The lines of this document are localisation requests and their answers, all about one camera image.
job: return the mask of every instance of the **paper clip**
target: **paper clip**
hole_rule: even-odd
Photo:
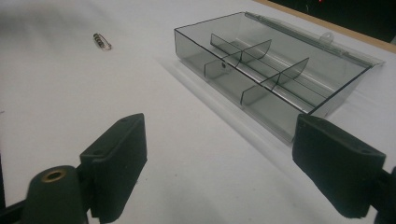
[[[108,43],[108,41],[102,35],[98,33],[94,34],[93,40],[95,41],[98,48],[101,48],[102,50],[111,50],[111,44]]]

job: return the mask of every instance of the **clear plastic box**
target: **clear plastic box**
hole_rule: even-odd
[[[383,63],[332,39],[249,12],[175,29],[181,61],[287,141],[299,114],[325,117]]]

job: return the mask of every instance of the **clamp jaw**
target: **clamp jaw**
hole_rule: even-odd
[[[0,211],[0,223],[82,224],[89,209],[101,223],[118,219],[147,161],[143,114],[117,121],[79,157],[77,168],[36,175],[26,200]]]

